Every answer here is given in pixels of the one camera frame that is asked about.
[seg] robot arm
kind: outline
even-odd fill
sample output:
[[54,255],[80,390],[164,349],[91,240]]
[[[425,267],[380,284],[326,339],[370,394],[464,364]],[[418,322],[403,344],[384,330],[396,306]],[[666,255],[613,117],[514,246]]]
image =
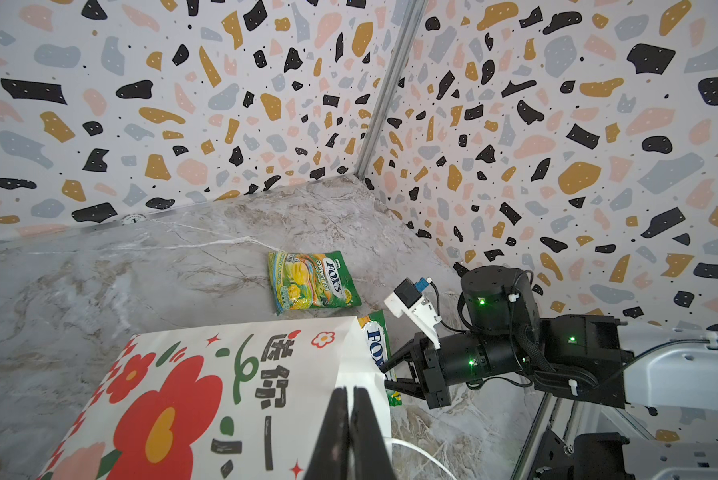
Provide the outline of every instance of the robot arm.
[[[484,379],[515,372],[531,381],[526,386],[559,398],[616,408],[628,402],[718,409],[715,334],[709,339],[669,339],[649,349],[632,348],[638,352],[634,356],[633,351],[621,349],[626,323],[612,316],[540,318],[526,270],[504,266],[468,270],[460,264],[456,270],[463,289],[458,312],[467,330],[439,338],[433,327],[442,319],[422,295],[431,279],[418,283],[406,279],[386,299],[395,316],[404,313],[421,328],[381,365],[387,372],[407,362],[411,370],[411,379],[386,381],[387,389],[439,408],[450,405],[451,385],[466,383],[478,389]],[[464,306],[470,322],[462,314]],[[624,375],[637,360],[639,367]]]

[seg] marble floor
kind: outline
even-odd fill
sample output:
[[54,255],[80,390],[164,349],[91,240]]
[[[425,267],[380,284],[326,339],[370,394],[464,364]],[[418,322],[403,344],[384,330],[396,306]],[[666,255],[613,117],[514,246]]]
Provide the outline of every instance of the marble floor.
[[[36,478],[134,333],[276,320],[272,248],[340,250],[364,302],[282,318],[366,315],[407,276],[431,276],[443,316],[457,318],[454,270],[349,177],[0,244],[0,478]],[[386,318],[392,348],[417,330]],[[391,411],[393,434],[460,480],[504,479],[541,398],[505,382],[460,386],[451,406],[433,411],[404,397]],[[400,480],[447,478],[400,447],[393,465]]]

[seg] white paper bag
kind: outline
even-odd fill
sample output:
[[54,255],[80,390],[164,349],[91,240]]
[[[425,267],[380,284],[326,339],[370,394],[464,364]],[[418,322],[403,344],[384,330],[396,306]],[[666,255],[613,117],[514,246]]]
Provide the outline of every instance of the white paper bag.
[[40,476],[292,480],[336,386],[349,398],[366,388],[391,436],[383,375],[355,316],[136,335]]

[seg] green candy bag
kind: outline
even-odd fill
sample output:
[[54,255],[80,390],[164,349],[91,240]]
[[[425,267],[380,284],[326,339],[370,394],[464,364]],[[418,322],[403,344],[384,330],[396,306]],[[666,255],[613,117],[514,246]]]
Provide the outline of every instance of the green candy bag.
[[[359,319],[359,326],[363,333],[364,340],[370,348],[370,354],[375,361],[375,365],[381,366],[388,360],[388,337],[386,336],[386,317],[383,310],[373,312]],[[397,376],[393,373],[393,369],[385,373],[386,380],[396,381]],[[402,404],[402,394],[394,390],[386,389],[388,396],[388,405],[394,407]]]
[[361,299],[340,252],[268,254],[268,274],[276,312],[361,305]]

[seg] terrazzo wall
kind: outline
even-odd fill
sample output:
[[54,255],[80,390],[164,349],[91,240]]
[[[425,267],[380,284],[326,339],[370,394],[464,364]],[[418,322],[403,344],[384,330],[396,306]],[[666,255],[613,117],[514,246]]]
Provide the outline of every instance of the terrazzo wall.
[[0,0],[0,241],[352,170],[406,6]]
[[429,0],[365,182],[445,263],[534,270],[544,316],[718,329],[718,0]]

